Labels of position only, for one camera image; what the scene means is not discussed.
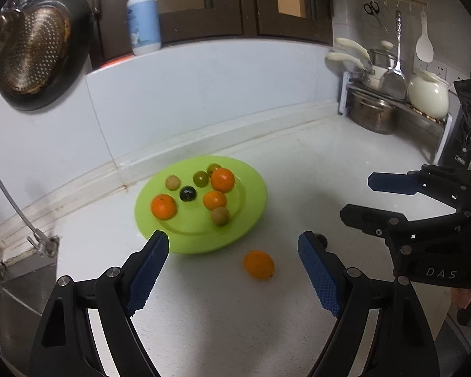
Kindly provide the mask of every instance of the electrical outlet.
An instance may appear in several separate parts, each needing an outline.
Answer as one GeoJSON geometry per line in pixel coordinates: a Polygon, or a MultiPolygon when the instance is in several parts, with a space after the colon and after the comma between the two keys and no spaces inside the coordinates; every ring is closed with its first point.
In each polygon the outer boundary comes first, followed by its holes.
{"type": "Polygon", "coordinates": [[[438,75],[441,79],[447,79],[447,65],[440,61],[433,61],[427,64],[427,70],[438,75]]]}
{"type": "Polygon", "coordinates": [[[446,81],[450,84],[450,90],[453,93],[456,93],[455,86],[453,83],[455,81],[463,81],[465,79],[470,79],[464,72],[458,71],[453,67],[448,67],[446,81]]]}
{"type": "Polygon", "coordinates": [[[427,71],[427,62],[421,61],[417,54],[413,56],[413,69],[422,69],[427,71]]]}

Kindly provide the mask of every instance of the spatula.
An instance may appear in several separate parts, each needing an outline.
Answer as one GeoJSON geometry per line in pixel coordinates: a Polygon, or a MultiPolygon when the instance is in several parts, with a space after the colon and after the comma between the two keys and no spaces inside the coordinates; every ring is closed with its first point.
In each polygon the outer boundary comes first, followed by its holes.
{"type": "Polygon", "coordinates": [[[401,11],[396,10],[396,35],[398,37],[398,58],[396,66],[380,78],[380,90],[397,100],[404,100],[407,82],[401,71],[401,11]]]}
{"type": "Polygon", "coordinates": [[[435,52],[432,49],[431,41],[427,36],[427,15],[424,11],[420,13],[420,22],[422,24],[422,35],[417,40],[417,47],[415,52],[418,59],[424,62],[432,62],[435,52]]]}

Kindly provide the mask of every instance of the dark purple grape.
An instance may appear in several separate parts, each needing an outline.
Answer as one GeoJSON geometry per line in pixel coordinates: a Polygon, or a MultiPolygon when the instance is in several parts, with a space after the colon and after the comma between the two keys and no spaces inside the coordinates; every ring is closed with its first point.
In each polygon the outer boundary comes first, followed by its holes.
{"type": "Polygon", "coordinates": [[[180,190],[180,200],[193,201],[197,197],[197,191],[191,185],[187,185],[180,190]]]}

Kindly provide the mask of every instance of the cooking pot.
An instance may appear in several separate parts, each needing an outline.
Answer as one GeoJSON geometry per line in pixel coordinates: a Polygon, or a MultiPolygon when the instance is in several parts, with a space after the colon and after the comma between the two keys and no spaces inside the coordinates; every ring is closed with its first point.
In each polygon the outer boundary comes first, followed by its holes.
{"type": "Polygon", "coordinates": [[[353,91],[349,117],[361,127],[381,134],[391,134],[398,122],[397,109],[383,99],[353,91]]]}
{"type": "Polygon", "coordinates": [[[380,49],[370,49],[368,50],[368,55],[370,55],[370,61],[372,64],[377,67],[384,69],[391,69],[396,66],[396,55],[391,54],[390,50],[394,48],[392,42],[381,41],[380,49]]]}
{"type": "Polygon", "coordinates": [[[443,119],[450,106],[448,82],[433,72],[415,70],[408,84],[408,99],[422,113],[434,119],[443,119]]]}

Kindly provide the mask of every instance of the scissors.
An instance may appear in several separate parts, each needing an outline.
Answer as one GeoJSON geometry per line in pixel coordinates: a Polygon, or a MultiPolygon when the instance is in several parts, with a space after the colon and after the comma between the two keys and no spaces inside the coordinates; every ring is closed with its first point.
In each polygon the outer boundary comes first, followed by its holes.
{"type": "Polygon", "coordinates": [[[363,8],[365,10],[365,13],[367,13],[368,15],[373,15],[373,17],[377,18],[377,21],[380,25],[380,28],[385,28],[382,25],[382,22],[380,22],[380,18],[379,18],[380,6],[378,5],[378,3],[376,1],[372,0],[369,3],[366,3],[363,6],[363,8]]]}

